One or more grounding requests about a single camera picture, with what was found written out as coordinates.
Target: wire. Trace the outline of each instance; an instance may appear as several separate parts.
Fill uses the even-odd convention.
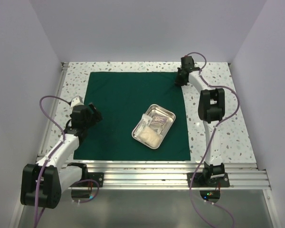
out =
[[[41,170],[39,172],[39,175],[38,175],[38,179],[37,179],[37,184],[36,184],[36,193],[35,193],[35,208],[34,208],[34,228],[37,227],[38,223],[39,223],[39,220],[45,210],[45,208],[43,208],[41,210],[41,213],[40,215],[38,216],[38,201],[39,201],[39,188],[40,188],[40,182],[41,182],[41,177],[42,177],[42,174],[43,174],[43,171],[47,165],[47,162],[48,160],[53,156],[53,154],[58,150],[58,148],[64,143],[64,141],[66,140],[66,134],[64,133],[62,127],[53,119],[51,118],[47,112],[44,110],[43,106],[42,106],[42,101],[45,99],[45,98],[55,98],[55,99],[58,99],[58,100],[61,100],[63,102],[66,102],[67,104],[70,104],[68,101],[60,98],[60,97],[57,97],[57,96],[52,96],[52,95],[48,95],[48,96],[44,96],[40,99],[39,101],[39,106],[40,106],[40,109],[41,111],[43,112],[43,114],[53,123],[55,124],[59,130],[61,131],[62,133],[62,137],[63,137],[63,140],[52,150],[52,152],[48,155],[47,157],[47,160],[43,163],[42,167],[41,167]]]
[[[200,163],[197,165],[197,167],[196,167],[196,169],[195,169],[195,171],[194,171],[194,173],[193,173],[193,176],[192,176],[191,182],[190,182],[190,187],[189,187],[190,200],[191,200],[191,203],[192,203],[193,208],[195,209],[196,213],[197,213],[197,214],[201,217],[201,219],[204,220],[209,226],[211,226],[212,228],[216,228],[215,225],[213,225],[212,223],[210,223],[209,221],[207,221],[207,219],[206,219],[206,218],[201,214],[201,212],[197,209],[197,207],[196,207],[196,205],[195,205],[195,203],[194,203],[194,200],[193,200],[193,196],[192,196],[192,184],[193,184],[193,179],[194,179],[194,177],[195,177],[195,175],[196,175],[198,169],[199,169],[200,166],[202,165],[202,163],[203,163],[203,161],[204,161],[204,159],[205,159],[205,157],[206,157],[206,155],[207,155],[207,153],[208,153],[208,151],[209,151],[210,144],[211,144],[211,142],[212,142],[212,140],[213,140],[213,137],[214,137],[214,134],[215,134],[215,132],[216,132],[216,130],[217,130],[217,127],[218,127],[221,123],[223,123],[223,122],[225,122],[226,120],[228,120],[228,119],[230,119],[231,117],[233,117],[233,116],[238,112],[238,110],[239,110],[239,98],[238,98],[238,95],[236,94],[236,92],[235,92],[233,89],[231,89],[230,87],[228,87],[228,86],[224,86],[224,85],[220,85],[220,86],[219,86],[219,85],[210,85],[210,84],[204,79],[204,77],[201,75],[202,70],[205,68],[205,66],[206,66],[206,64],[207,64],[206,57],[205,57],[203,54],[199,53],[199,52],[190,52],[189,54],[187,54],[187,55],[185,55],[185,56],[188,56],[188,55],[191,55],[191,54],[200,55],[200,56],[202,56],[202,57],[204,58],[204,60],[205,60],[204,65],[203,65],[203,66],[200,68],[200,70],[199,70],[199,76],[200,76],[201,80],[202,80],[207,86],[212,87],[212,88],[224,88],[224,89],[227,89],[227,90],[229,90],[232,94],[234,94],[234,96],[235,96],[236,99],[237,99],[237,108],[236,108],[236,110],[235,110],[230,116],[227,116],[226,118],[224,118],[223,120],[221,120],[220,122],[218,122],[218,123],[215,125],[215,127],[214,127],[214,129],[213,129],[213,132],[212,132],[212,134],[211,134],[209,143],[208,143],[208,145],[207,145],[207,147],[206,147],[205,154],[204,154],[204,156],[202,157]],[[232,228],[234,228],[234,226],[235,226],[235,219],[234,219],[233,215],[231,214],[231,212],[228,211],[226,208],[222,207],[221,205],[214,204],[214,206],[223,209],[224,211],[226,211],[226,212],[230,215],[230,217],[231,217],[231,219],[232,219]]]
[[[80,183],[84,183],[84,182],[92,182],[92,183],[94,183],[96,185],[96,187],[97,187],[97,191],[96,191],[94,196],[90,196],[90,198],[87,199],[87,200],[74,200],[74,202],[77,202],[77,203],[87,203],[87,202],[90,202],[91,200],[93,200],[98,195],[99,184],[95,180],[92,180],[92,179],[80,180],[80,181],[75,182],[74,184],[80,184]]]

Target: green cloth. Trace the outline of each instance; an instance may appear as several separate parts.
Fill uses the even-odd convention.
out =
[[[74,159],[105,161],[190,160],[185,103],[176,73],[91,73],[85,105],[93,102],[103,120],[88,130]],[[131,133],[150,105],[157,104],[176,115],[160,147],[150,149]]]

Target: metal tray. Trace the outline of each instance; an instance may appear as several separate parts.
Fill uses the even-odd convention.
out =
[[[141,142],[142,144],[148,146],[151,149],[157,149],[159,148],[159,146],[161,145],[163,139],[165,138],[166,134],[168,133],[169,129],[171,128],[173,122],[176,119],[176,116],[173,112],[168,111],[167,109],[164,109],[163,107],[158,106],[157,104],[152,104],[148,110],[145,112],[146,115],[148,116],[154,116],[155,114],[159,114],[159,115],[163,115],[165,117],[167,117],[167,122],[166,125],[164,127],[164,129],[162,130],[162,132],[160,133],[160,135],[162,136],[161,140],[159,141],[158,145],[156,145],[155,147],[151,147],[150,145],[148,145],[147,143],[145,143],[144,141],[142,141],[139,137],[137,137],[136,135],[134,135],[134,132],[136,131],[139,122],[137,124],[137,126],[133,129],[132,131],[132,137],[134,139],[136,139],[137,141]]]

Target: speckled white surface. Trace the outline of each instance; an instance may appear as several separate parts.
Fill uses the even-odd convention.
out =
[[[61,97],[71,100],[74,96],[80,95],[84,98],[91,72],[174,72],[179,66],[180,62],[71,62],[66,72]],[[225,85],[234,89],[227,63],[207,63],[202,74],[212,85]],[[206,149],[204,126],[197,113],[200,95],[190,84],[183,86],[182,89],[187,114],[191,161],[200,162]],[[225,116],[228,116],[235,110],[237,102],[227,90],[225,90],[225,99]],[[70,109],[67,104],[59,102],[55,121],[64,126],[69,115]],[[224,163],[256,163],[241,110],[236,116],[220,125],[218,132]],[[60,135],[59,129],[53,125],[43,153],[56,144]]]

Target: white label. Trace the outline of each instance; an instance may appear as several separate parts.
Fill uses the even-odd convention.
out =
[[[138,123],[138,126],[134,132],[135,136],[138,136],[140,134],[140,132],[146,127],[149,126],[150,123],[152,121],[152,117],[146,115],[146,114],[142,114],[142,119],[140,120],[140,122]]]

